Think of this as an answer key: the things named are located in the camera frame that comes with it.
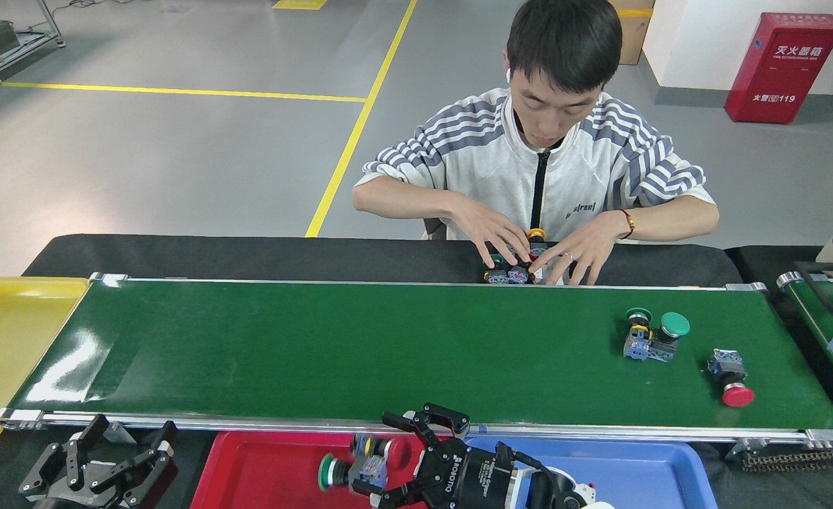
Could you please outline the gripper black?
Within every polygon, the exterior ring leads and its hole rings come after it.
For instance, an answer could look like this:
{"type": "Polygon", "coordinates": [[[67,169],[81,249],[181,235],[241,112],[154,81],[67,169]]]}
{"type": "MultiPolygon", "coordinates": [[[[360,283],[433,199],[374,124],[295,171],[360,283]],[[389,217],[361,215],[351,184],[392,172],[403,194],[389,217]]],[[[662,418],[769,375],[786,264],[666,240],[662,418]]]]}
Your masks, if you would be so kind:
{"type": "Polygon", "coordinates": [[[461,439],[470,430],[470,418],[438,404],[423,404],[406,415],[384,412],[382,422],[414,433],[425,446],[416,478],[387,491],[373,493],[373,506],[399,508],[424,503],[428,508],[516,508],[522,502],[516,451],[497,442],[493,451],[471,447],[461,439]],[[453,433],[439,440],[430,425],[453,433]]]}
{"type": "Polygon", "coordinates": [[[19,483],[19,494],[26,499],[48,495],[35,508],[155,508],[177,474],[176,437],[171,421],[138,439],[118,422],[94,416],[74,438],[46,445],[19,483]],[[126,457],[90,460],[100,439],[121,447],[126,457]],[[63,491],[52,491],[57,481],[64,481],[63,491]]]}

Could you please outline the person's right hand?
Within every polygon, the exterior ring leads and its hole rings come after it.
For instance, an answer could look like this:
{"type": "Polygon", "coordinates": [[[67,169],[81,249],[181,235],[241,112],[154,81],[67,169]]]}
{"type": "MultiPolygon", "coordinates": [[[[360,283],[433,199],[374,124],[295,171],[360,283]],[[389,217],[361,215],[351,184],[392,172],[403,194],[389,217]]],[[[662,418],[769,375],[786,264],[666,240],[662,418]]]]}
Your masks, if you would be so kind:
{"type": "Polygon", "coordinates": [[[525,231],[503,213],[459,192],[451,193],[447,210],[449,219],[473,242],[486,267],[495,265],[491,247],[509,264],[530,260],[525,231]]]}

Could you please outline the person's left hand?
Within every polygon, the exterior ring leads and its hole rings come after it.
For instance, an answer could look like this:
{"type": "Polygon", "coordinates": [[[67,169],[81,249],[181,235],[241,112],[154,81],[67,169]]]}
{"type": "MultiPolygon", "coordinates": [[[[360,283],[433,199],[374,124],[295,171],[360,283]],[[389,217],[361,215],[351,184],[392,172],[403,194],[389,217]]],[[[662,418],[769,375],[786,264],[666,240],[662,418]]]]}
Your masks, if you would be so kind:
{"type": "Polygon", "coordinates": [[[577,231],[544,251],[529,267],[529,273],[546,270],[545,283],[564,281],[568,286],[596,283],[601,267],[610,257],[617,240],[635,230],[635,219],[623,210],[607,211],[585,223],[577,231]]]}

